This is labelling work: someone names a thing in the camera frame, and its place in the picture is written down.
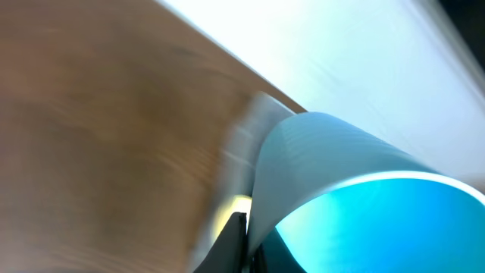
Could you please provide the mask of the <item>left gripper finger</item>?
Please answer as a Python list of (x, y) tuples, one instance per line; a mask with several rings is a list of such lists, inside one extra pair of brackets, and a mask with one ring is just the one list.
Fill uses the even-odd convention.
[(234, 212), (194, 273), (238, 273), (246, 255), (246, 213)]

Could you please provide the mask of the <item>yellow bowl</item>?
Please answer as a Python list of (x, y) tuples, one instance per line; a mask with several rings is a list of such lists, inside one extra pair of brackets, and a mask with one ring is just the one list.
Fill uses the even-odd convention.
[(214, 215), (211, 228), (211, 239), (214, 243), (221, 234), (226, 223), (233, 213), (243, 213), (246, 215), (246, 225), (249, 225), (250, 212), (252, 207), (252, 198), (246, 195), (235, 195), (224, 201)]

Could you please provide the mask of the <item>light blue cup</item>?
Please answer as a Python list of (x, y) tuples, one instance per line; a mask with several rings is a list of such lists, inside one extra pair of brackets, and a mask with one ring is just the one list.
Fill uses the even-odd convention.
[(482, 272), (484, 196), (324, 113), (281, 121), (255, 167), (248, 253), (277, 271)]

